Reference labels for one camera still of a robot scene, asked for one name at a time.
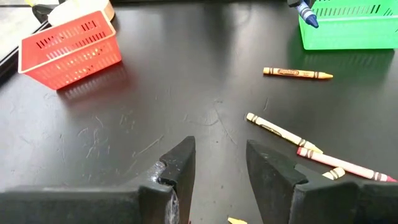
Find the crayon label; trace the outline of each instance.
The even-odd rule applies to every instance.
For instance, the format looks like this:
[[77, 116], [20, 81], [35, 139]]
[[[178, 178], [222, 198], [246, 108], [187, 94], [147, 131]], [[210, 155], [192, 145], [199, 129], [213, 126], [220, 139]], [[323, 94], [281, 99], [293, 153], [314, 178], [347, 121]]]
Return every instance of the crayon label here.
[[305, 77], [312, 77], [312, 72], [302, 72]]
[[299, 71], [291, 69], [278, 69], [278, 73], [282, 75], [299, 75]]
[[274, 133], [274, 134], [279, 135], [280, 137], [282, 137], [282, 135], [281, 135], [279, 132], [273, 130], [272, 128], [270, 128], [270, 127], [268, 127], [268, 126], [265, 126], [265, 125], [263, 125], [263, 124], [260, 124], [260, 126], [263, 127], [263, 128], [265, 128], [265, 129], [267, 129], [268, 131], [270, 131], [270, 132], [272, 132], [272, 133]]

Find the black tabletop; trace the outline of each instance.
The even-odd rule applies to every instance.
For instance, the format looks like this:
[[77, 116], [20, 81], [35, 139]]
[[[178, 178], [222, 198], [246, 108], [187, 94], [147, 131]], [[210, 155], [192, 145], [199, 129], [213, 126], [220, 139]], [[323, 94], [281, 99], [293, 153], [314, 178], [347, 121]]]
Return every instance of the black tabletop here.
[[[398, 178], [393, 50], [305, 51], [297, 12], [282, 2], [115, 10], [122, 63], [60, 91], [19, 74], [0, 87], [0, 187], [118, 185], [193, 135], [192, 223], [260, 223], [247, 139], [319, 173], [331, 167], [297, 157], [296, 146], [245, 121], [248, 112]], [[334, 78], [263, 77], [263, 67]]]

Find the orange crayon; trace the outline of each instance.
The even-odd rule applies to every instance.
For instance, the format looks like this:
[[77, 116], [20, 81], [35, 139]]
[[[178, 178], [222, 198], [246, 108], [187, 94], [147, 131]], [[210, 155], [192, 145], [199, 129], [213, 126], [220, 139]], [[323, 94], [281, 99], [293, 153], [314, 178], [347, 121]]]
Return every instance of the orange crayon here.
[[297, 150], [297, 154], [303, 157], [307, 157], [314, 161], [321, 162], [323, 164], [333, 166], [333, 167], [341, 167], [345, 171], [359, 175], [361, 177], [365, 177], [371, 180], [378, 180], [383, 182], [397, 182], [392, 177], [389, 177], [386, 174], [382, 174], [380, 172], [375, 172], [371, 169], [367, 169], [361, 166], [357, 166], [350, 162], [342, 161], [341, 159], [336, 159], [331, 156], [327, 156], [324, 154], [317, 153], [313, 150], [309, 150], [303, 147], [299, 147]]
[[319, 79], [333, 78], [333, 75], [327, 74], [325, 72], [313, 72], [313, 71], [303, 71], [303, 70], [294, 70], [294, 69], [285, 69], [285, 68], [265, 67], [262, 72], [264, 75], [283, 75], [291, 77], [319, 78]]

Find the pink crayon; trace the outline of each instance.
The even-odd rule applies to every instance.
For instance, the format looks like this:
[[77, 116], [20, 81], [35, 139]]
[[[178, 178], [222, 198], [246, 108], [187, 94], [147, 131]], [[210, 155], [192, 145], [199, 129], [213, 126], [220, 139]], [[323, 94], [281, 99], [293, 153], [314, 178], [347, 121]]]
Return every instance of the pink crayon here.
[[336, 159], [331, 156], [320, 154], [320, 153], [314, 152], [313, 150], [309, 150], [309, 149], [306, 149], [303, 147], [298, 148], [297, 154], [300, 156], [312, 159], [314, 161], [321, 162], [321, 163], [329, 165], [329, 166], [341, 167], [347, 172], [350, 172], [350, 173], [353, 173], [353, 174], [356, 174], [356, 175], [359, 175], [361, 177], [365, 177], [365, 178], [368, 178], [371, 180], [378, 180], [378, 181], [383, 181], [383, 182], [397, 182], [395, 179], [393, 179], [392, 177], [389, 177], [386, 174], [382, 174], [380, 172], [375, 172], [371, 169], [357, 166], [350, 162], [342, 161], [341, 159]]

